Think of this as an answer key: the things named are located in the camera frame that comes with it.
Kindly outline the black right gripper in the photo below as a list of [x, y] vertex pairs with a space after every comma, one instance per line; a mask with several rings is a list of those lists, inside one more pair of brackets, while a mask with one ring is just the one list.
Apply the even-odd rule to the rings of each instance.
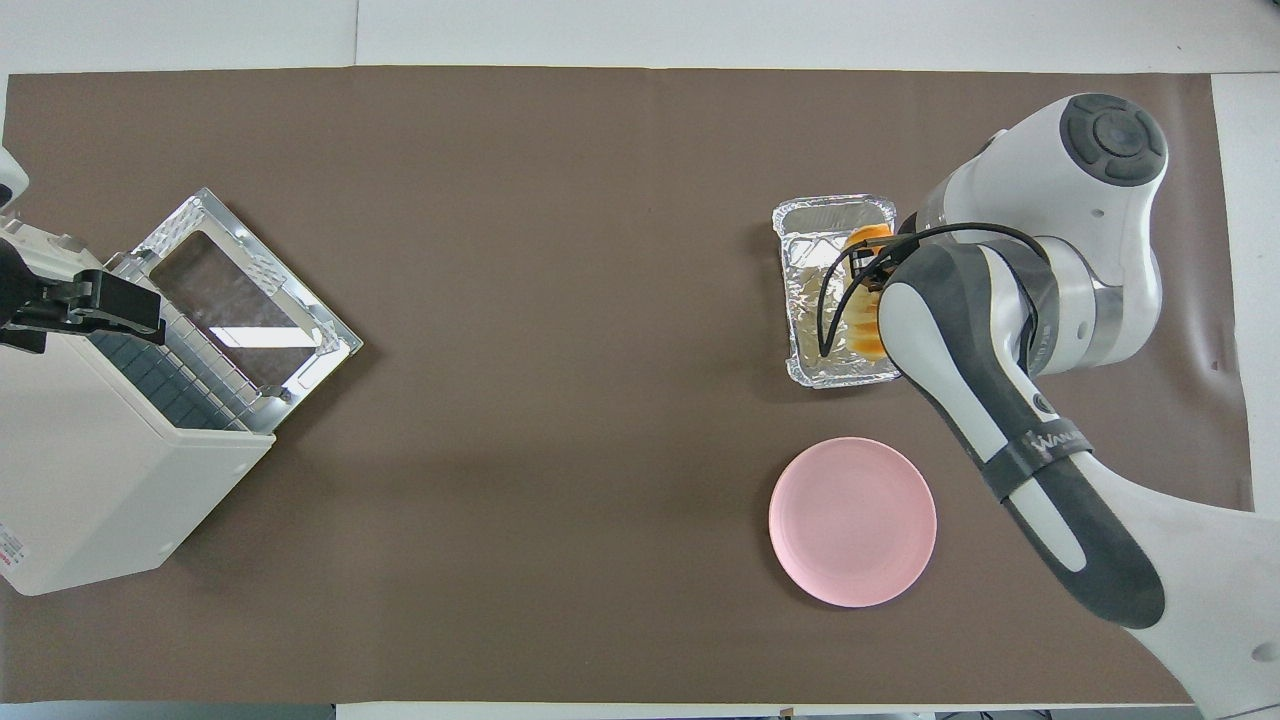
[[896, 269], [919, 249], [915, 236], [886, 236], [861, 242], [873, 252], [867, 265], [858, 269], [856, 286], [882, 291]]

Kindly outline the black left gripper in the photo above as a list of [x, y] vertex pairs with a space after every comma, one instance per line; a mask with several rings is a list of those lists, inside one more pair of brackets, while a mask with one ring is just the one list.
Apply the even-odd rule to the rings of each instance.
[[[81, 301], [100, 316], [78, 314]], [[165, 345], [161, 297], [110, 272], [81, 269], [61, 278], [32, 270], [19, 250], [0, 240], [0, 346], [44, 354], [49, 334], [122, 334]], [[159, 322], [155, 329], [124, 322]]]

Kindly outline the glazed bread loaf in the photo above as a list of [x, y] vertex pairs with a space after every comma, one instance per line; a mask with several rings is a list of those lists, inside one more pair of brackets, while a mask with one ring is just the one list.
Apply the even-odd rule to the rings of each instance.
[[[869, 240], [890, 237], [891, 225], [879, 223], [864, 225], [854, 231], [845, 241], [845, 247]], [[867, 361], [879, 361], [887, 357], [884, 346], [881, 342], [878, 325], [879, 292], [873, 291], [867, 282], [856, 286], [844, 313], [842, 323], [846, 348], [864, 357]]]

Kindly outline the aluminium foil tray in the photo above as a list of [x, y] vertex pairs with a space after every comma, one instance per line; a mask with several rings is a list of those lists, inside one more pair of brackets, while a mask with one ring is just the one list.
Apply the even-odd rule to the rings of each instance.
[[850, 279], [873, 255], [859, 249], [842, 258], [846, 238], [879, 223], [893, 233], [896, 220], [893, 202], [870, 193], [791, 199], [773, 210], [788, 324], [786, 368], [800, 386], [836, 389], [899, 378], [888, 357], [869, 363], [846, 348], [842, 313], [836, 313]]

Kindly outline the white toaster oven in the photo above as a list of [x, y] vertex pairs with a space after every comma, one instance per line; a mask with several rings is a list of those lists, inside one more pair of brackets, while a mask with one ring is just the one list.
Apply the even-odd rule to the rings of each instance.
[[0, 521], [27, 546], [0, 578], [36, 596], [159, 568], [274, 441], [174, 427], [88, 336], [0, 346]]

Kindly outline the pink round plate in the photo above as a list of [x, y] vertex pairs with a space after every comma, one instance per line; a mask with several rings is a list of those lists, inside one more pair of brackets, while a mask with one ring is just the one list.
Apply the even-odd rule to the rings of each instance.
[[773, 553], [799, 589], [835, 607], [869, 609], [920, 579], [938, 518], [925, 478], [897, 450], [840, 437], [786, 465], [767, 525]]

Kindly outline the brown paper table mat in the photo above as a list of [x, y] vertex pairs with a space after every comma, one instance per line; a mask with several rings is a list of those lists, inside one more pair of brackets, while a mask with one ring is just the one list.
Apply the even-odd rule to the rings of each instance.
[[[1183, 703], [1080, 607], [906, 382], [785, 369], [771, 215], [904, 211], [1071, 94], [1171, 165], [1151, 342], [1039, 387], [1121, 477], [1251, 502], [1207, 76], [362, 67], [14, 76], [23, 220], [109, 256], [210, 188], [364, 348], [157, 569], [0, 582], [0, 702]], [[768, 534], [797, 454], [868, 438], [934, 497], [905, 594], [841, 609]]]

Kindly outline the glass oven door, metal frame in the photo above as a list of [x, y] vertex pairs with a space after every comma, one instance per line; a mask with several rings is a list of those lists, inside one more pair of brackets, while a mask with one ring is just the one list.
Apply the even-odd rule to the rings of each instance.
[[365, 346], [210, 188], [115, 270], [161, 296], [169, 350], [241, 411], [291, 411]]

